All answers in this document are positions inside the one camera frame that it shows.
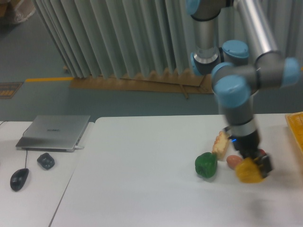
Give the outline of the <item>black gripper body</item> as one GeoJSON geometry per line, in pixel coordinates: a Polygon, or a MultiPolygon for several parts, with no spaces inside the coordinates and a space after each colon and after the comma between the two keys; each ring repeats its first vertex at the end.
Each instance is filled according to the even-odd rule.
{"type": "Polygon", "coordinates": [[[255,159],[259,156],[258,146],[260,138],[258,131],[246,136],[232,135],[232,144],[236,151],[239,151],[243,158],[255,159]]]}

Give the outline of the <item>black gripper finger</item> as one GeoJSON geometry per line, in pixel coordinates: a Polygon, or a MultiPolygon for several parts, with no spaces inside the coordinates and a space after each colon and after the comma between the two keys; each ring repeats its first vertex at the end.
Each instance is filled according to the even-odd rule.
{"type": "Polygon", "coordinates": [[[268,177],[269,173],[273,170],[273,166],[271,163],[270,155],[262,155],[253,159],[254,163],[257,165],[261,177],[268,177]]]}

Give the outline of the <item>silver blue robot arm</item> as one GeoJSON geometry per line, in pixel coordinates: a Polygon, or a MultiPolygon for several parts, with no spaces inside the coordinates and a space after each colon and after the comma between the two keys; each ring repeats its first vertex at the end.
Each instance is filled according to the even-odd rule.
{"type": "Polygon", "coordinates": [[[228,126],[225,131],[244,159],[264,179],[272,171],[270,157],[259,150],[259,134],[250,98],[258,90],[297,83],[301,76],[296,58],[279,51],[261,4],[257,0],[188,0],[194,21],[196,50],[190,55],[196,75],[211,74],[212,89],[228,126]],[[217,44],[217,17],[234,7],[240,14],[248,42],[217,44]]]}

